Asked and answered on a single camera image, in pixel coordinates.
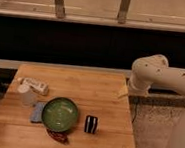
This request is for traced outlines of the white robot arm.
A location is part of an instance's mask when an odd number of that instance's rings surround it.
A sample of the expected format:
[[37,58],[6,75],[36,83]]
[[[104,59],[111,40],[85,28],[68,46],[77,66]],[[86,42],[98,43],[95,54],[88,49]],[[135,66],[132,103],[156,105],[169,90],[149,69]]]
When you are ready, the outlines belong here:
[[[146,97],[152,84],[162,85],[185,96],[185,69],[170,67],[162,54],[136,59],[132,63],[130,79],[119,89],[118,97]],[[185,111],[173,128],[166,148],[185,148]]]

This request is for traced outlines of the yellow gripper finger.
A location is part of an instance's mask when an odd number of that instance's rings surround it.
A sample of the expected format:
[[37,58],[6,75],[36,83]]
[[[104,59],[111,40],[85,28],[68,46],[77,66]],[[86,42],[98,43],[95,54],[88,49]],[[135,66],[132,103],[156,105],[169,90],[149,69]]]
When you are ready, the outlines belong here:
[[124,85],[118,92],[118,98],[123,98],[128,95],[128,87]]

